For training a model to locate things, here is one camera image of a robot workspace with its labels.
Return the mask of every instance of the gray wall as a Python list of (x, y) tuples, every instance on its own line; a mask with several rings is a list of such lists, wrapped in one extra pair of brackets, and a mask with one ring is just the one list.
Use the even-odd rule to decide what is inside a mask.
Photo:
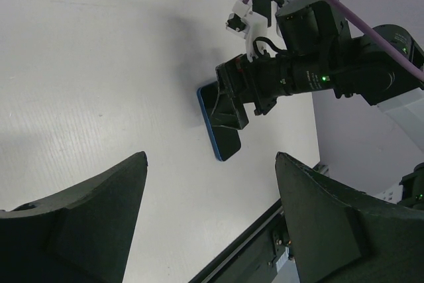
[[(341, 1), (373, 27), (392, 23), (406, 28), (424, 47), (424, 0)], [(361, 97), (337, 100), (325, 91), (314, 93), (313, 100), (321, 161), (332, 178), (376, 194), (424, 161), (405, 133)]]

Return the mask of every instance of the cable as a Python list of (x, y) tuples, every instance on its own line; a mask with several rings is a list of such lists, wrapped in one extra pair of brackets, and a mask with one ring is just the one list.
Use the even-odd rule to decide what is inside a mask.
[(278, 48), (269, 38), (266, 38), (265, 36), (259, 36), (258, 38), (253, 40), (253, 50), (254, 53), (256, 53), (257, 56), (263, 56), (263, 54), (260, 52), (258, 48), (258, 41), (265, 42), (270, 48), (275, 51), (276, 53), (287, 55), (288, 51)]
[[(248, 3), (250, 0), (243, 0), (243, 3)], [(386, 51), (398, 64), (400, 64), (410, 74), (418, 80), (424, 82), (424, 72), (414, 66), (407, 58), (397, 51), (388, 41), (380, 36), (375, 30), (368, 26), (361, 18), (353, 13), (348, 7), (343, 5), (339, 0), (325, 0), (328, 4), (338, 9), (342, 15), (346, 17), (354, 26), (368, 35), (381, 49)]]

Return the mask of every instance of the smartphone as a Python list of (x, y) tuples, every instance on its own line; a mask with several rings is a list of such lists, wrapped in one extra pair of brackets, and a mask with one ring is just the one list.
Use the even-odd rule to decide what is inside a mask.
[(215, 101), (218, 96), (218, 82), (198, 89), (197, 97), (199, 99), (201, 112), (205, 119), (207, 132), (211, 139), (211, 144), (215, 157), (221, 162), (226, 161), (241, 148), (239, 132), (236, 129), (228, 129), (226, 127), (212, 127), (209, 116), (212, 113)]

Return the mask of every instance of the table surface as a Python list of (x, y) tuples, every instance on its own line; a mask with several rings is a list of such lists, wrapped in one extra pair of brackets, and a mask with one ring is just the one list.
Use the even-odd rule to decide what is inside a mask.
[(278, 198), (277, 151), (319, 161), (310, 94), (282, 97), (215, 160), (196, 89), (244, 51), (235, 0), (0, 0), (0, 207), (144, 150), (124, 282), (187, 282)]

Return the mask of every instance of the purple cable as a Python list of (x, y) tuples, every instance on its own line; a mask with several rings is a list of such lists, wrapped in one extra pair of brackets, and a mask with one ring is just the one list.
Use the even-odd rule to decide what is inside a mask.
[(348, 7), (343, 5), (339, 0), (325, 0), (334, 8), (338, 9), (342, 15), (346, 17), (354, 26), (368, 35), (381, 49), (386, 51), (398, 64), (400, 64), (410, 74), (424, 82), (424, 72), (414, 66), (407, 58), (397, 51), (389, 42), (381, 37), (375, 30), (368, 26), (361, 18), (355, 15)]

